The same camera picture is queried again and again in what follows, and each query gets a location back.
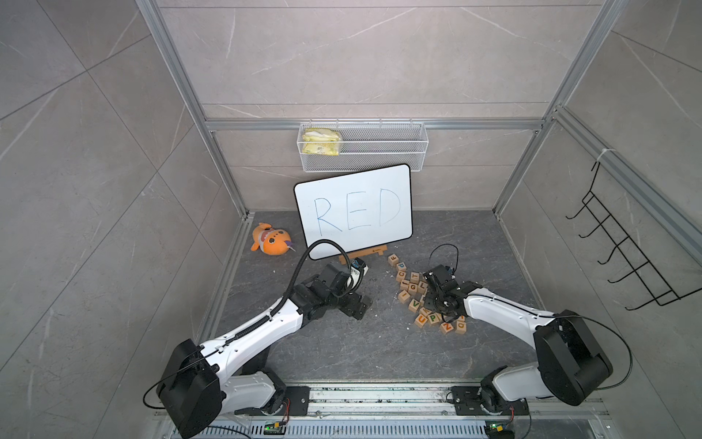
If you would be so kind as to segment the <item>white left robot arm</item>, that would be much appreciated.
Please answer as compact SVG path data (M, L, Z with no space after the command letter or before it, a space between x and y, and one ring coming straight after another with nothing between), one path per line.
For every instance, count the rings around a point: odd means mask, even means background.
M266 366L272 345L337 309L360 320L372 301L358 294L367 265L327 265L321 274L295 284L256 318L201 344L178 344L154 391L177 433L203 433L223 413L277 413L286 386Z

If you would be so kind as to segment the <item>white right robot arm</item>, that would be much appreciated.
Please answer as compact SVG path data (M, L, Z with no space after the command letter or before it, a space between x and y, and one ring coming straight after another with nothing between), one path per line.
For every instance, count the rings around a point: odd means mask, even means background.
M614 366L583 316L570 310L553 313L519 304L482 285L456 280L438 265L423 274L425 305L450 323L460 318L484 321L528 344L537 360L495 369L481 380L478 398L486 413L506 411L512 402L554 397L581 404L614 372Z

